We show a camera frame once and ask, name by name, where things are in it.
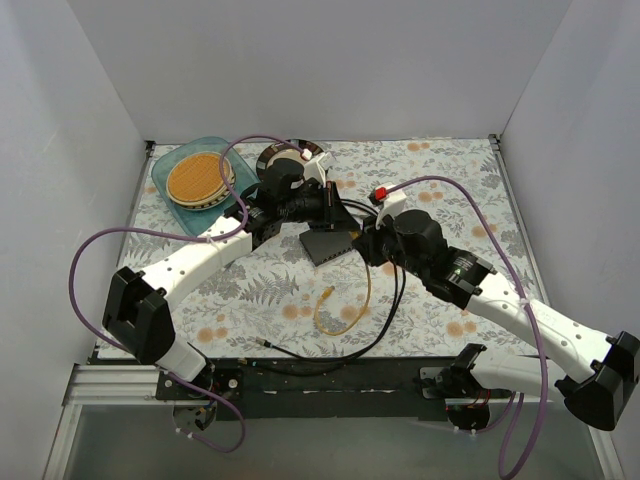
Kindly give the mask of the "black network switch box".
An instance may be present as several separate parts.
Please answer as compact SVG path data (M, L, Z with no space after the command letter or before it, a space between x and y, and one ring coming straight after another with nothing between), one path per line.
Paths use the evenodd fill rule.
M299 240L315 267L319 267L352 250L350 232L307 231L299 235Z

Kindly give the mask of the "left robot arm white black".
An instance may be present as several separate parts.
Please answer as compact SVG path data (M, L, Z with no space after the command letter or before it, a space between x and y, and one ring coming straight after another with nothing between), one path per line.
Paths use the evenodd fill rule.
M305 223L316 231L356 230L357 221L327 178L334 161L329 152L305 164L275 160L261 182L247 188L197 242L139 272L121 268L107 296L106 331L140 364L176 375L188 398L205 398L213 377L204 355L176 334L172 311L214 273L277 235L285 223Z

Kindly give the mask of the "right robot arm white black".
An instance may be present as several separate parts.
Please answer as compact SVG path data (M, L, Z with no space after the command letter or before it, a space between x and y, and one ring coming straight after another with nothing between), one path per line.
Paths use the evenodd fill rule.
M441 226L421 210L382 221L366 218L353 242L371 266L392 262L419 279L434 297L489 320L533 346L538 357L490 355L470 347L471 362L452 367L454 389L475 397L484 389L520 390L563 402L587 425L616 428L639 383L639 340L584 326L518 293L488 261L445 240Z

